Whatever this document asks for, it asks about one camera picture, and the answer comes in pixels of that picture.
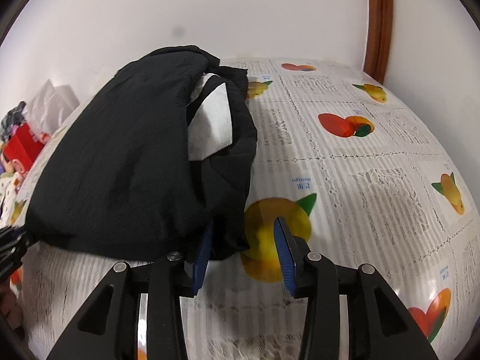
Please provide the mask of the person's left hand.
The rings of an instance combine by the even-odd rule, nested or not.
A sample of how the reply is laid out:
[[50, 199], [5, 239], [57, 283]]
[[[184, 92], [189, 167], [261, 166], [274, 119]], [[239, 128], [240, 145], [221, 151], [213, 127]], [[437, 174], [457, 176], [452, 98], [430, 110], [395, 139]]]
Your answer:
[[23, 311], [18, 304], [17, 297], [11, 290], [10, 282], [5, 281], [0, 285], [1, 313], [9, 326], [16, 330], [22, 326]]

